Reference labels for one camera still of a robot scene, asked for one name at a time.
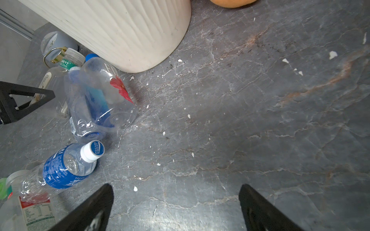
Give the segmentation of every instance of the blue bottle cap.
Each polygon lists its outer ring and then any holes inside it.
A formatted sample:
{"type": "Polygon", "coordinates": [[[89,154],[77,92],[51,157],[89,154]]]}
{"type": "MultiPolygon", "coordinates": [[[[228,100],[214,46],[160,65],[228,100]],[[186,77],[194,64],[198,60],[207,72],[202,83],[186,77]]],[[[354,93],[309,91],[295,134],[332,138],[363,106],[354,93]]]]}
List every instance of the blue bottle cap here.
{"type": "Polygon", "coordinates": [[[85,58],[85,62],[87,62],[89,59],[94,58],[94,57],[99,57],[99,56],[94,53],[88,54],[85,58]]]}

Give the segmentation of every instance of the plastic bottle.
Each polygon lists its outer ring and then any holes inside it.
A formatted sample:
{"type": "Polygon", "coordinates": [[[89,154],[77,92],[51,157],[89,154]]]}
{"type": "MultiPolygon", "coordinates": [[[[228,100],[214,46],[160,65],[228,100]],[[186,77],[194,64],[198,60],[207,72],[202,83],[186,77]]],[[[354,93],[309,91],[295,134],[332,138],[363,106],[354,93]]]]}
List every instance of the plastic bottle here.
{"type": "Polygon", "coordinates": [[[92,121],[105,132],[124,129],[135,120],[137,107],[128,96],[116,68],[104,59],[92,56],[86,57],[80,71],[92,121]]]}
{"type": "MultiPolygon", "coordinates": [[[[81,67],[84,61],[85,57],[81,53],[72,48],[67,49],[64,58],[59,62],[59,66],[50,68],[39,85],[39,88],[53,90],[55,98],[38,108],[37,111],[56,118],[67,117],[68,112],[64,92],[64,76],[70,68],[75,66],[81,67]]],[[[30,104],[42,98],[43,95],[35,94],[30,104]]]]}
{"type": "Polygon", "coordinates": [[[0,208],[0,230],[48,230],[56,224],[57,219],[50,200],[32,204],[22,202],[18,195],[13,195],[11,189],[16,189],[29,172],[29,170],[17,171],[7,178],[6,187],[10,194],[8,194],[8,200],[0,208]]]}
{"type": "Polygon", "coordinates": [[[71,132],[79,143],[88,143],[92,140],[102,140],[105,132],[100,131],[91,121],[85,95],[79,82],[80,67],[72,67],[68,75],[64,76],[64,90],[67,105],[71,114],[71,132]]]}
{"type": "Polygon", "coordinates": [[[21,185],[22,201],[43,202],[77,184],[92,173],[103,154],[104,145],[98,140],[65,146],[31,170],[21,185]]]}

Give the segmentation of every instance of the white debris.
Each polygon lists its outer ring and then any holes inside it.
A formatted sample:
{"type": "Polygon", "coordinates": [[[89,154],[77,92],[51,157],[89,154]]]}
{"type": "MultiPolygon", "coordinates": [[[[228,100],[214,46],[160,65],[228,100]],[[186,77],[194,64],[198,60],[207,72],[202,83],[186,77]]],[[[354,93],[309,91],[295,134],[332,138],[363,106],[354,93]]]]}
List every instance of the white debris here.
{"type": "Polygon", "coordinates": [[[329,60],[330,59],[333,59],[333,58],[335,58],[335,57],[337,57],[338,56],[338,54],[335,52],[335,51],[331,51],[331,52],[329,52],[329,60]]]}

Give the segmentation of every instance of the textured vase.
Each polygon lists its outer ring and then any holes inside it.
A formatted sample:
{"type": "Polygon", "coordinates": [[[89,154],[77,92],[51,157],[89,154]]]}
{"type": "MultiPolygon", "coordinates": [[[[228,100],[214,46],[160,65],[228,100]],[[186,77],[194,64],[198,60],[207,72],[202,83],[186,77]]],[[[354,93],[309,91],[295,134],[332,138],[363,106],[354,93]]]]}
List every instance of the textured vase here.
{"type": "Polygon", "coordinates": [[[146,71],[181,42],[190,0],[20,0],[125,72],[146,71]]]}

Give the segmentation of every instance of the empty plastic water bottle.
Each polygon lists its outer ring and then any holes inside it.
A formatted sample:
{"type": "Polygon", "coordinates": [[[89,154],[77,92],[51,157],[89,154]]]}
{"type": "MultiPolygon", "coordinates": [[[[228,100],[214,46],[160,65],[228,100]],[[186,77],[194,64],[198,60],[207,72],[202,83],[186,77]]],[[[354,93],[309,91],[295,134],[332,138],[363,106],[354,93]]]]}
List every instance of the empty plastic water bottle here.
{"type": "Polygon", "coordinates": [[[92,173],[103,154],[104,145],[98,140],[65,146],[31,170],[20,187],[22,201],[44,202],[77,184],[92,173]]]}
{"type": "Polygon", "coordinates": [[[137,107],[128,96],[117,70],[95,54],[86,56],[80,71],[92,121],[105,132],[129,126],[137,116],[137,107]]]}
{"type": "Polygon", "coordinates": [[[100,131],[91,121],[85,95],[79,81],[80,67],[72,67],[68,75],[64,76],[64,90],[67,105],[71,113],[71,132],[79,143],[88,143],[92,140],[102,140],[105,132],[100,131]]]}
{"type": "MultiPolygon", "coordinates": [[[[84,61],[85,57],[81,53],[72,48],[68,48],[64,58],[59,62],[59,66],[52,67],[46,72],[39,88],[53,90],[55,99],[38,108],[38,112],[56,118],[67,117],[68,107],[65,99],[63,77],[72,67],[81,67],[84,61]]],[[[35,94],[30,104],[39,101],[43,97],[44,95],[35,94]]]]}

